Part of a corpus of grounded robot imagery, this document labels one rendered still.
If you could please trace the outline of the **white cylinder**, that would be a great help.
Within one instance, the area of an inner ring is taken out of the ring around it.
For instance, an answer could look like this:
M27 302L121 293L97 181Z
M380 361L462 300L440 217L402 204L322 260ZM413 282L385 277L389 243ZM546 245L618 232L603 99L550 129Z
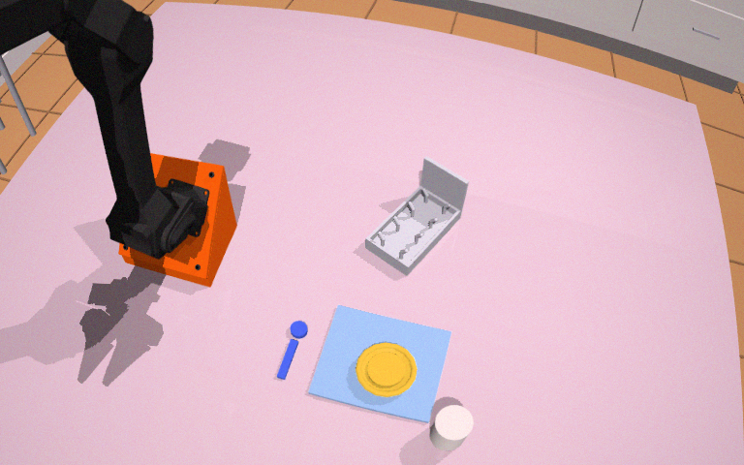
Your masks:
M473 426L469 410L458 405L448 406L435 418L429 439L437 449L455 450L462 445Z

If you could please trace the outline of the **yellow plate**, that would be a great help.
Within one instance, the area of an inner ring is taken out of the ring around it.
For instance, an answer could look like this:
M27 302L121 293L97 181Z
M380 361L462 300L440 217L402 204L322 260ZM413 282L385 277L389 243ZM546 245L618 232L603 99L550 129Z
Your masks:
M357 359L356 375L365 390L376 396L400 395L411 387L417 365L410 352L396 344L380 343Z

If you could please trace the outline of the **grey dish rack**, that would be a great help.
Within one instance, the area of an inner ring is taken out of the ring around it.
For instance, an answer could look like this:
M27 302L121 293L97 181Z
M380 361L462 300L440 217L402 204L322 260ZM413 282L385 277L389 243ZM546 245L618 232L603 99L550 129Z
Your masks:
M365 238L365 248L408 276L458 222L468 186L425 156L420 186Z

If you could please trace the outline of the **light blue placemat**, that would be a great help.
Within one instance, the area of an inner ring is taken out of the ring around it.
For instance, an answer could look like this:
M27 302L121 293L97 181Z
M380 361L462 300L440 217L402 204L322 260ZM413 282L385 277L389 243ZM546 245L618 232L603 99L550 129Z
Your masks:
M337 305L308 394L428 423L451 332ZM375 344L396 344L415 359L417 376L400 395L376 396L357 378L357 359Z

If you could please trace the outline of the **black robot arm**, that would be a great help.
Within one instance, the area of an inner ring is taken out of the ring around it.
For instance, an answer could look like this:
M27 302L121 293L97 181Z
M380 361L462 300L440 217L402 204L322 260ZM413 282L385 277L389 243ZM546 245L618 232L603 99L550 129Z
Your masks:
M154 179L140 88L153 61L150 16L122 0L0 0L0 55L47 31L94 99L116 194L110 239L161 259L200 236L210 191Z

